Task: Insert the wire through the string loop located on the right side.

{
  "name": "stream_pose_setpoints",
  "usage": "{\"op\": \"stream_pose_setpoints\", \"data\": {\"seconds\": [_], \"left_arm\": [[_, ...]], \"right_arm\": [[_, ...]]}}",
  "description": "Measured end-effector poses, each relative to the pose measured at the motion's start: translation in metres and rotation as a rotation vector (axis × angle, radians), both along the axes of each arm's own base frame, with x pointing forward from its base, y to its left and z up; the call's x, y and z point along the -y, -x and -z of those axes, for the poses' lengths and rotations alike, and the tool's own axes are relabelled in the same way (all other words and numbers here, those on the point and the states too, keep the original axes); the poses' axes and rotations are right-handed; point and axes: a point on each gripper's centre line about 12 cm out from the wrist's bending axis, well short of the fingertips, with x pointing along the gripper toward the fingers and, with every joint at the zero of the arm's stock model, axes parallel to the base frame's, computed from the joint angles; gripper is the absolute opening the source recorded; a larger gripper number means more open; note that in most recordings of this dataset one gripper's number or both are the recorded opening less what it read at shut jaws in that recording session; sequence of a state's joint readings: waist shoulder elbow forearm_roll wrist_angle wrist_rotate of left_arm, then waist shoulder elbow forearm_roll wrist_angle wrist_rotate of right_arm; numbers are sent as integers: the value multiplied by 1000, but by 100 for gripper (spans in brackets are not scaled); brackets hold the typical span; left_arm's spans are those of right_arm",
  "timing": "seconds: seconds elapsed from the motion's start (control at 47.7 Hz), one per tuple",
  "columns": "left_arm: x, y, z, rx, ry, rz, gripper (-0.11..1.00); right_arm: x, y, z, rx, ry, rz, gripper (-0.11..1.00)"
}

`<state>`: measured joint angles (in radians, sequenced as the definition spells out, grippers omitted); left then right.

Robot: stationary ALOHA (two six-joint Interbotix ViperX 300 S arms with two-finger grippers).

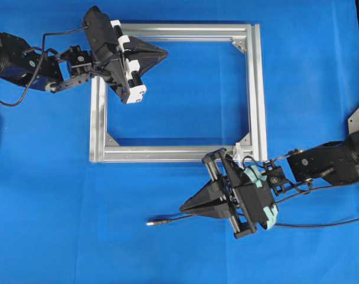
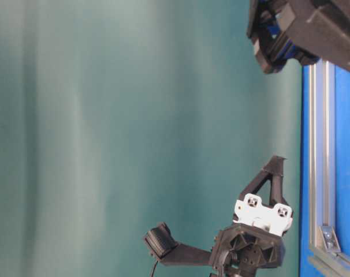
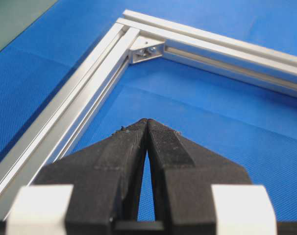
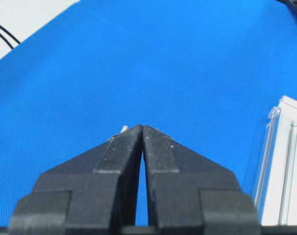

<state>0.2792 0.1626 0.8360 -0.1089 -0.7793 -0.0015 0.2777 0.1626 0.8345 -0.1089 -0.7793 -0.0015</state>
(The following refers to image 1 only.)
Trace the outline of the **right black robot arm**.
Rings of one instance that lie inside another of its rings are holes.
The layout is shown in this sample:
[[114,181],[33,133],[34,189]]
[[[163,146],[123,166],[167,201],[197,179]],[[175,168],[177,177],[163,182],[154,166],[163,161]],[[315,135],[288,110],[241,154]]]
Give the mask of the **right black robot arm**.
[[277,222],[278,207],[274,196],[290,189],[299,189],[322,178],[332,186],[350,185],[359,181],[359,131],[344,141],[332,141],[309,150],[294,150],[286,156],[296,183],[290,183],[282,168],[269,160],[261,165],[239,166],[220,148],[202,159],[210,180],[179,210],[190,216],[228,219],[235,238],[257,231],[257,225],[269,230]]

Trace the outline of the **right gripper teal trim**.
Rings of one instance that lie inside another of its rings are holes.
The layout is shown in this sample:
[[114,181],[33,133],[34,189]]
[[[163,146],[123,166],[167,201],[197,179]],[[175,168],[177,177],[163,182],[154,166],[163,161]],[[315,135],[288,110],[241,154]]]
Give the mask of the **right gripper teal trim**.
[[239,167],[225,149],[205,155],[202,162],[211,180],[180,206],[180,212],[228,219],[235,238],[256,233],[257,224],[265,230],[273,228],[278,207],[257,167]]

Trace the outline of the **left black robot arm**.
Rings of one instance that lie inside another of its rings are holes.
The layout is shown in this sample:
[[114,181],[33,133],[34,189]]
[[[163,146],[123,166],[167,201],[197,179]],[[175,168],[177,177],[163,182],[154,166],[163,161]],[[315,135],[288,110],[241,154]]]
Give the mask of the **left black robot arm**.
[[45,92],[61,92],[99,76],[124,104],[140,102],[147,87],[142,75],[168,55],[166,50],[136,37],[123,34],[121,25],[109,21],[85,21],[81,28],[91,49],[70,46],[58,52],[53,48],[32,47],[23,38],[0,32],[0,79]]

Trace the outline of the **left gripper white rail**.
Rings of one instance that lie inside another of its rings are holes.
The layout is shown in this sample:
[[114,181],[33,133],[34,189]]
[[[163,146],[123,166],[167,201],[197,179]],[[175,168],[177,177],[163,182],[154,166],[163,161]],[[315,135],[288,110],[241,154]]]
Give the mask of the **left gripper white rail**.
[[[112,26],[110,21],[105,19],[101,20],[101,24],[104,36],[104,44],[101,47],[102,62],[111,73],[110,86],[119,95],[122,103],[140,102],[146,92],[141,76],[166,59],[168,52],[137,37],[123,34],[119,24]],[[127,53],[134,55],[127,58]]]

